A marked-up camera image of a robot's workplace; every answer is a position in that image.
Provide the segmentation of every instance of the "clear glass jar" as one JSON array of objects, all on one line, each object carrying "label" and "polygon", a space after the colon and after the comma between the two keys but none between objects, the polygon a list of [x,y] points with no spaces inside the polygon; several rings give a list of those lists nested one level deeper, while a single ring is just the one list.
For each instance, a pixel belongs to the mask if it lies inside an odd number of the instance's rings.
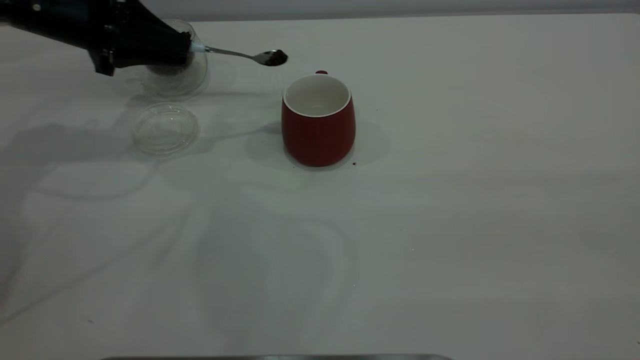
[{"label": "clear glass jar", "polygon": [[[193,27],[182,20],[164,20],[179,33],[191,37],[191,41],[202,43]],[[151,97],[172,98],[195,91],[207,76],[207,55],[189,53],[187,64],[183,66],[149,65],[141,70],[142,85]]]}]

